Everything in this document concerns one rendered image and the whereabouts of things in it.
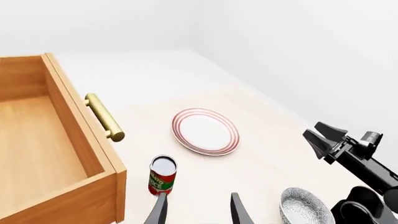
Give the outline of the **open wooden drawer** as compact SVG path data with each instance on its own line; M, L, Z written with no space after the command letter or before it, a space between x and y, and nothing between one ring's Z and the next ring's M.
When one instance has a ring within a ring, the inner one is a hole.
M127 169L53 54L0 57L0 224L124 220Z

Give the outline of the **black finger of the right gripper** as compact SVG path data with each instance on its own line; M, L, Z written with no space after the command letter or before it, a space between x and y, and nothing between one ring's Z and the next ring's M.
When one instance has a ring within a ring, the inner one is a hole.
M347 130L335 128L328 124L317 122L314 128L324 136L324 138L331 141L342 141L344 136L348 133Z
M318 159L324 158L331 151L331 141L312 130L305 130L303 137L311 145Z

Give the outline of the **white plate with red rings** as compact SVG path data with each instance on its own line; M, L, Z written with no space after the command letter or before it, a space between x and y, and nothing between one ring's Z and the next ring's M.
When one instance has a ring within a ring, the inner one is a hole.
M239 147L236 126L220 113L204 108L187 108L174 115L174 138L185 148L206 156L225 156Z

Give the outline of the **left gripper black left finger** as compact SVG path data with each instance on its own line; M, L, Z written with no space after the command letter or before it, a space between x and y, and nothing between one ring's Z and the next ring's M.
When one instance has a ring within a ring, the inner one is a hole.
M168 200L167 194L159 194L157 201L144 224L165 224L167 218Z

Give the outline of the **black white patterned bowl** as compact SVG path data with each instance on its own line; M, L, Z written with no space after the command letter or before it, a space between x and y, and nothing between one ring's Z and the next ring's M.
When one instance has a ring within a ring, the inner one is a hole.
M330 209L301 188L291 187L281 193L279 212L282 224L336 224Z

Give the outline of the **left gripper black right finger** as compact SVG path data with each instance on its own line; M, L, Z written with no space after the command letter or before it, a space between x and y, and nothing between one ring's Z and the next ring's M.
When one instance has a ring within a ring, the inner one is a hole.
M254 224L236 192L231 194L230 210L233 224Z

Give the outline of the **tomato sauce tin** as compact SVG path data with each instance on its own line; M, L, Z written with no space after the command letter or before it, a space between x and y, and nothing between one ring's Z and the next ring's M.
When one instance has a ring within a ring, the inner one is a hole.
M177 175L177 162L170 156L161 154L150 162L148 189L152 195L169 194Z

